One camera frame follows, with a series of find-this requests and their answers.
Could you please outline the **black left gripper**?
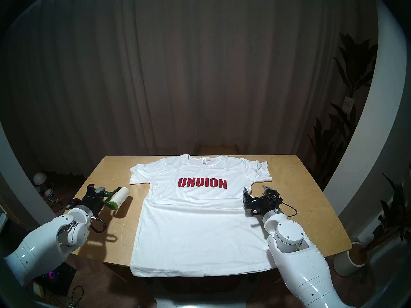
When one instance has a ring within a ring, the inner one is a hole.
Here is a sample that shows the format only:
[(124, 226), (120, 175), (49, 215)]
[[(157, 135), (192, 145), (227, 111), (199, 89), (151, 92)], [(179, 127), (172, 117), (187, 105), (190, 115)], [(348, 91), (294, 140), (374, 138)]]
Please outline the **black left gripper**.
[(104, 207), (104, 202), (99, 197), (104, 197), (105, 188), (98, 187), (95, 192), (95, 185), (89, 184), (87, 186), (87, 196), (83, 197), (79, 202), (79, 208), (92, 216), (99, 216), (100, 211)]

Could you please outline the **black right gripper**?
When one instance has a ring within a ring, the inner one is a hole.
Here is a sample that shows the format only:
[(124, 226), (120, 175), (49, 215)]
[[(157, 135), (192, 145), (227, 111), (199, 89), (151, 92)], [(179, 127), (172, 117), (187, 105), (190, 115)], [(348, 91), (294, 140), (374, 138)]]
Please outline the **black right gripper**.
[(278, 191), (266, 185), (262, 186), (265, 197), (252, 197), (247, 188), (244, 188), (244, 208), (250, 210), (251, 216), (264, 216), (269, 211), (279, 211), (282, 197), (278, 197)]

